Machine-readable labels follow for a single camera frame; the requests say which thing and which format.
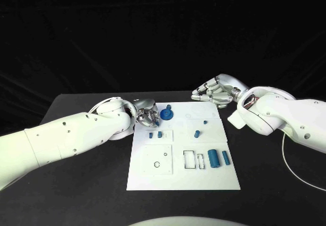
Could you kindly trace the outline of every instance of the circular hole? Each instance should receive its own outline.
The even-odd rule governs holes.
[[[305,139],[309,139],[311,138],[311,133],[306,133],[305,134]]]

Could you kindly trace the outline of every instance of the table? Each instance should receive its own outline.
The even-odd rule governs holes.
[[[110,97],[185,102],[191,91],[60,95],[42,124],[87,112]],[[326,192],[290,173],[282,136],[238,130],[220,110],[241,191],[127,191],[133,135],[32,171],[0,192],[0,225],[126,226],[152,218],[201,216],[247,225],[325,225]],[[286,157],[301,177],[326,187],[326,155],[286,138]]]

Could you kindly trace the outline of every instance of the white cable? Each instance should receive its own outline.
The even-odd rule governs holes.
[[[91,108],[91,110],[90,110],[88,113],[93,113],[94,110],[99,108],[99,106],[100,106],[104,102],[107,102],[109,100],[112,100],[112,99],[122,99],[122,98],[120,98],[120,97],[112,97],[112,98],[103,100],[103,101]]]
[[[289,168],[289,170],[292,171],[290,166],[289,166],[288,161],[286,161],[286,156],[285,156],[285,138],[286,138],[286,133],[285,133],[285,136],[283,136],[283,142],[282,142],[282,154],[283,154],[283,159],[285,159],[288,168]],[[326,191],[326,189],[322,189],[322,188],[319,188],[318,186],[309,184],[309,183],[308,183],[308,182],[306,182],[306,181],[295,174],[293,171],[292,171],[292,173],[293,173],[293,175],[295,175],[295,176],[296,176],[296,177],[298,177],[308,185],[311,185],[312,187],[315,187],[315,188],[318,188],[318,189]]]

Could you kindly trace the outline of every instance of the white board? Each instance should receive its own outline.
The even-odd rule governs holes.
[[[210,102],[158,103],[159,111],[168,104],[175,113],[172,120],[162,120],[159,128],[136,124],[127,190],[240,190],[215,104]],[[197,130],[201,131],[200,138],[194,136]],[[158,138],[159,131],[163,133],[162,138]],[[211,149],[218,151],[220,168],[211,168],[210,165],[208,150]],[[184,151],[194,151],[195,169],[185,169]],[[228,166],[223,151],[228,153],[231,162]]]

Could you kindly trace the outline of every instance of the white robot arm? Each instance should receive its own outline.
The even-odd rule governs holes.
[[[120,97],[100,102],[88,113],[64,117],[32,129],[0,137],[0,190],[32,170],[73,157],[133,134],[135,124],[159,126],[153,99],[133,103]]]
[[[326,103],[296,98],[273,87],[249,87],[230,75],[221,74],[195,91],[192,99],[211,101],[218,108],[238,102],[228,118],[241,129],[246,125],[263,135],[276,129],[285,131],[295,142],[326,153]]]

